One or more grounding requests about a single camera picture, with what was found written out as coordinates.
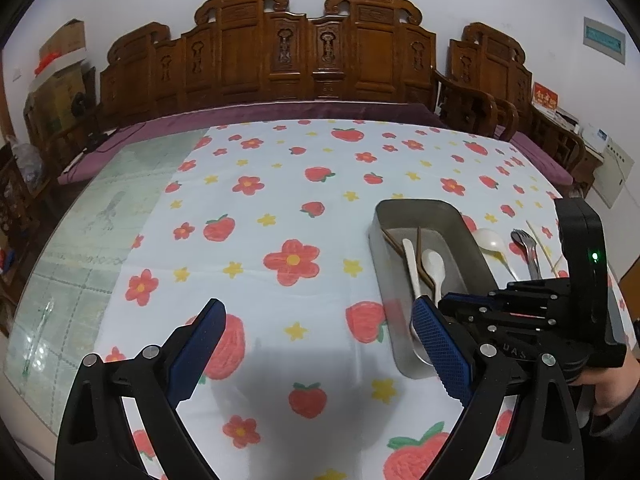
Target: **white spoon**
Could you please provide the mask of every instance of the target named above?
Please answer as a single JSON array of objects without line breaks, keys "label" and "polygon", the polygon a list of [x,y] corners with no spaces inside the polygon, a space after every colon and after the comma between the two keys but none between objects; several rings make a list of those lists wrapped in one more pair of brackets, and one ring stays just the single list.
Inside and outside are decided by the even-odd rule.
[{"label": "white spoon", "polygon": [[476,244],[478,244],[478,247],[480,247],[481,249],[494,253],[500,253],[505,265],[507,266],[507,269],[509,269],[509,272],[513,276],[513,279],[517,282],[520,281],[519,277],[509,265],[509,261],[507,259],[507,247],[504,245],[502,238],[500,238],[500,235],[497,232],[491,229],[482,228],[474,231],[473,236],[476,240]]},{"label": "white spoon", "polygon": [[433,280],[433,303],[437,306],[442,299],[442,282],[444,282],[446,275],[442,256],[436,251],[425,249],[422,252],[422,266],[424,267],[424,272],[431,276]]}]

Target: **metal fork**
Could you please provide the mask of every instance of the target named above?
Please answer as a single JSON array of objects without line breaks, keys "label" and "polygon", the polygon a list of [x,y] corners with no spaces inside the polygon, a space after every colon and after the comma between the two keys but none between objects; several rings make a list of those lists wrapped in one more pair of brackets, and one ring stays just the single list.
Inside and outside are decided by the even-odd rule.
[{"label": "metal fork", "polygon": [[511,239],[518,245],[524,247],[531,279],[541,280],[542,274],[540,274],[540,263],[538,262],[538,254],[536,253],[537,243],[533,236],[522,229],[514,229],[511,231]]}]

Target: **blue gripper pad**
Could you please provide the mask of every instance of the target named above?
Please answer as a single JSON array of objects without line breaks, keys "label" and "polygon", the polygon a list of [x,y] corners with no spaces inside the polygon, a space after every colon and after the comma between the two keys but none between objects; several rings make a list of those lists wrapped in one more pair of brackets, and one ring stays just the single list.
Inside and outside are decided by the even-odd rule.
[{"label": "blue gripper pad", "polygon": [[471,368],[444,326],[444,317],[430,298],[421,296],[414,302],[412,321],[449,397],[466,408],[473,394]]},{"label": "blue gripper pad", "polygon": [[191,337],[169,369],[166,398],[175,409],[181,400],[191,397],[202,371],[209,362],[226,326],[225,305],[219,300],[209,300],[193,321],[196,327]]}]

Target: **metal screw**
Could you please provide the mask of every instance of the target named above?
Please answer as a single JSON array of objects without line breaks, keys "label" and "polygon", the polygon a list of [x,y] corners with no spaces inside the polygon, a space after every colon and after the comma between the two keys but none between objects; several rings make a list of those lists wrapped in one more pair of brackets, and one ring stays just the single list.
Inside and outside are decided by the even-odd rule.
[{"label": "metal screw", "polygon": [[93,366],[98,361],[98,356],[96,354],[85,355],[84,359],[82,359],[82,364],[84,366]]},{"label": "metal screw", "polygon": [[547,366],[553,366],[556,364],[556,358],[551,354],[542,354],[542,362]]},{"label": "metal screw", "polygon": [[146,346],[142,351],[142,357],[145,359],[153,359],[160,353],[160,349],[156,345]]},{"label": "metal screw", "polygon": [[480,345],[480,353],[486,357],[494,357],[498,351],[495,349],[495,346],[490,345],[489,343],[484,343]]}]

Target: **floral tablecloth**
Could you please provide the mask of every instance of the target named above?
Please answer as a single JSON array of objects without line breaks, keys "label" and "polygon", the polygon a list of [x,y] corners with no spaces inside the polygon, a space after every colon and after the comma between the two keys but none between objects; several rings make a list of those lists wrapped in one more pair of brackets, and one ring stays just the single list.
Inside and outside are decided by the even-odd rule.
[{"label": "floral tablecloth", "polygon": [[[555,260],[555,196],[514,147],[493,139],[344,120],[212,128],[133,240],[95,351],[131,358],[219,298],[225,334],[178,413],[220,478],[419,478],[462,408],[437,378],[411,380],[394,364],[367,242],[374,208],[444,200],[470,229],[491,227],[505,241],[528,220]],[[508,257],[527,278],[513,244]],[[504,265],[488,263],[504,286]],[[476,478],[493,465],[513,401]],[[160,477],[135,404],[126,406],[145,465]]]}]

